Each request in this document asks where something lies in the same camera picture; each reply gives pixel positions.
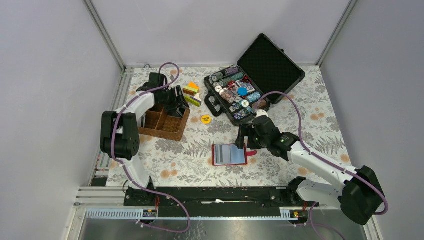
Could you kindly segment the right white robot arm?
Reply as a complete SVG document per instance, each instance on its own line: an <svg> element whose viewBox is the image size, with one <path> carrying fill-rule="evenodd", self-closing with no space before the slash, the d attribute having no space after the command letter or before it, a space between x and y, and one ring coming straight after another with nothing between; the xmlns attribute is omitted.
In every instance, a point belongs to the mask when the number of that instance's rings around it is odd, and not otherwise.
<svg viewBox="0 0 424 240"><path fill-rule="evenodd" d="M241 148L244 140L248 148L266 149L273 156L307 168L326 181L318 183L306 177L290 181L286 198L291 205L299 206L305 201L338 208L359 225L365 225L374 215L387 213L388 201L371 168L356 168L326 158L304 143L299 135L281 132L266 114L239 126L234 144Z"/></svg>

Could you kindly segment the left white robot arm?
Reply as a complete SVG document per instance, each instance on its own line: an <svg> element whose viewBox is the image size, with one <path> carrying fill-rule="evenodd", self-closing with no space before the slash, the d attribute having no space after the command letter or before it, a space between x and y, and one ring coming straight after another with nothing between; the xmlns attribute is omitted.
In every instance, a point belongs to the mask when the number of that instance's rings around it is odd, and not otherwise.
<svg viewBox="0 0 424 240"><path fill-rule="evenodd" d="M179 117L189 109L181 86L172 87L164 74L152 72L130 101L101 116L100 150L122 166L129 187L138 189L135 197L144 206L154 202L155 192L148 187L151 178L139 158L139 128L156 105Z"/></svg>

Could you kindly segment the red card holder wallet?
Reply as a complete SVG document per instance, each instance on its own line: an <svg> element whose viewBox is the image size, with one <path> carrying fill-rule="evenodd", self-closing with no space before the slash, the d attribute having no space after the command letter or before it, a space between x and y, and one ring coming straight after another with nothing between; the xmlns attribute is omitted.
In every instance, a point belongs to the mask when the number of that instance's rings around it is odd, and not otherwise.
<svg viewBox="0 0 424 240"><path fill-rule="evenodd" d="M248 157L257 154L257 150L248 150L246 145L238 149L234 144L214 144L211 150L213 166L247 165Z"/></svg>

